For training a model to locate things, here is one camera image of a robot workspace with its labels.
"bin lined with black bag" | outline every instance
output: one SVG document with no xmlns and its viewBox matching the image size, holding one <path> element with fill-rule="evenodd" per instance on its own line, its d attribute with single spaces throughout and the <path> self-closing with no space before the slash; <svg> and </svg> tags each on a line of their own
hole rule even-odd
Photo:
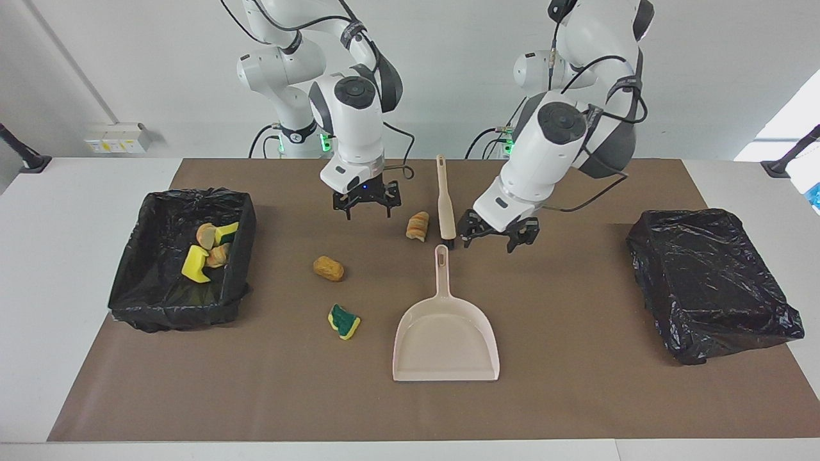
<svg viewBox="0 0 820 461">
<path fill-rule="evenodd" d="M 203 223 L 239 222 L 224 267 L 206 268 L 208 283 L 181 274 Z M 108 300 L 112 316 L 142 331 L 188 330 L 232 322 L 248 291 L 256 215 L 250 195 L 227 189 L 148 194 L 120 260 Z"/>
<path fill-rule="evenodd" d="M 804 337 L 740 220 L 721 209 L 648 211 L 626 239 L 666 348 L 685 365 Z"/>
</svg>

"dustpan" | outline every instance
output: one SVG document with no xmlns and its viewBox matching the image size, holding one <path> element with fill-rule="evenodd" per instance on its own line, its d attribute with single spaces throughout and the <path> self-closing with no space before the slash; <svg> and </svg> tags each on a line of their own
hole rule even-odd
<svg viewBox="0 0 820 461">
<path fill-rule="evenodd" d="M 393 346 L 395 381 L 496 381 L 493 327 L 475 305 L 450 294 L 447 247 L 435 247 L 435 296 L 402 316 Z"/>
</svg>

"green sponge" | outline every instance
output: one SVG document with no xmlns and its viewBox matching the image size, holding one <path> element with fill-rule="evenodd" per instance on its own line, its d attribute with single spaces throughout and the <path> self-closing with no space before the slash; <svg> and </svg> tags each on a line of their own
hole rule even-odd
<svg viewBox="0 0 820 461">
<path fill-rule="evenodd" d="M 339 338 L 349 340 L 353 337 L 353 333 L 356 332 L 356 328 L 362 322 L 362 319 L 345 311 L 338 304 L 334 304 L 330 313 L 327 314 L 327 321 L 330 322 L 330 326 L 334 330 L 339 332 Z"/>
</svg>

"green light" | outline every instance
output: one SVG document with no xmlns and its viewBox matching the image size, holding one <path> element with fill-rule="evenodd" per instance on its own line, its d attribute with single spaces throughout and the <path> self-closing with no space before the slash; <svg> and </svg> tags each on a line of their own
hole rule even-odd
<svg viewBox="0 0 820 461">
<path fill-rule="evenodd" d="M 320 133 L 319 138 L 321 139 L 321 150 L 323 152 L 329 152 L 333 148 L 333 144 L 330 143 L 330 138 L 324 133 Z"/>
</svg>

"brown table mat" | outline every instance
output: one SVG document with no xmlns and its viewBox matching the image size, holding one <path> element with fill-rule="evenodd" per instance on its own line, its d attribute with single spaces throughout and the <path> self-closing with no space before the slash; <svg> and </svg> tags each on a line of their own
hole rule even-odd
<svg viewBox="0 0 820 461">
<path fill-rule="evenodd" d="M 541 212 L 538 240 L 512 255 L 503 237 L 459 245 L 453 294 L 492 323 L 499 381 L 401 384 L 391 376 L 395 328 L 435 293 L 438 225 L 425 244 L 403 235 L 413 213 L 435 215 L 435 164 L 411 162 L 417 177 L 401 181 L 392 219 L 366 204 L 352 221 L 331 209 L 323 164 L 182 163 L 174 188 L 252 195 L 253 292 L 236 322 L 202 331 L 146 334 L 108 318 L 49 440 L 820 436 L 820 402 L 784 345 L 696 367 L 663 348 L 625 238 L 645 209 L 704 207 L 681 162 L 636 160 L 631 178 L 588 208 Z M 448 162 L 457 215 L 500 166 Z M 605 184 L 571 171 L 551 204 L 578 204 Z M 345 264 L 344 282 L 313 275 L 320 254 Z M 362 317 L 350 341 L 327 324 L 333 303 Z"/>
</svg>

